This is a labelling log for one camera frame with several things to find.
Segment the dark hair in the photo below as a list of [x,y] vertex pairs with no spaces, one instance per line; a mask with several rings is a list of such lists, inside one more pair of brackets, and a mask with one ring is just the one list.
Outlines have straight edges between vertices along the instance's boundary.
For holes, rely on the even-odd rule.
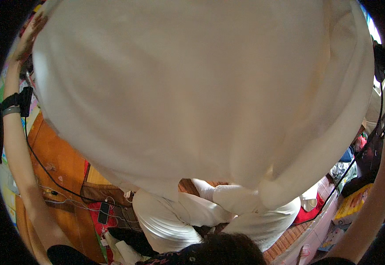
[[197,265],[266,265],[259,247],[243,234],[207,235],[195,252]]

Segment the smartphone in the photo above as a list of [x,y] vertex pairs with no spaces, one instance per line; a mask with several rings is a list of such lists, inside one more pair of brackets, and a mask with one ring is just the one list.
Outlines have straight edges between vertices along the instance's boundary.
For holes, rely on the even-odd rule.
[[101,203],[100,212],[98,212],[98,222],[103,225],[107,225],[107,220],[109,218],[110,204],[104,202]]

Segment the cardboard box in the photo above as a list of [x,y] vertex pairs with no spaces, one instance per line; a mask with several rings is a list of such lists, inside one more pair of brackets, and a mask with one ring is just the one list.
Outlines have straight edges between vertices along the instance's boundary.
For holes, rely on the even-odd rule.
[[332,222],[335,225],[344,225],[353,222],[360,209],[362,208],[365,200],[367,199],[367,196],[370,194],[370,189],[372,186],[373,183],[369,183],[345,198],[342,204],[339,206],[338,211],[332,219]]

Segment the red blanket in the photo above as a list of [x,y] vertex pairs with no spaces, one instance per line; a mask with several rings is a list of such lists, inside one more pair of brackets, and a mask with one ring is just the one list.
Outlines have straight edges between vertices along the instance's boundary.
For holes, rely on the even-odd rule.
[[306,212],[303,209],[303,207],[301,207],[300,212],[298,212],[297,217],[295,218],[294,222],[292,223],[293,225],[307,222],[307,221],[311,220],[312,218],[314,218],[319,213],[319,211],[320,211],[320,209],[322,209],[322,206],[325,203],[325,201],[319,196],[319,193],[317,193],[316,199],[317,199],[317,205],[313,210]]

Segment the wooden furniture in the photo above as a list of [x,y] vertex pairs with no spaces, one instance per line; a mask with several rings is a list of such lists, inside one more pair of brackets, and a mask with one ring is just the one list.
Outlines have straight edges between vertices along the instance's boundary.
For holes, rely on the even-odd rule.
[[[79,193],[84,181],[85,160],[67,142],[55,134],[44,122],[41,113],[38,114],[29,132],[28,140],[52,177],[63,187]],[[58,188],[32,154],[31,161],[39,184],[55,189],[65,194],[69,199],[81,201],[73,194]],[[43,195],[48,200],[63,201],[65,199],[62,195],[52,195],[47,189],[44,189]],[[47,204],[73,246],[92,260],[105,262],[89,211],[75,207],[73,204]],[[16,197],[16,218],[20,236],[28,249],[40,264],[50,264],[46,251],[41,245],[19,197]]]

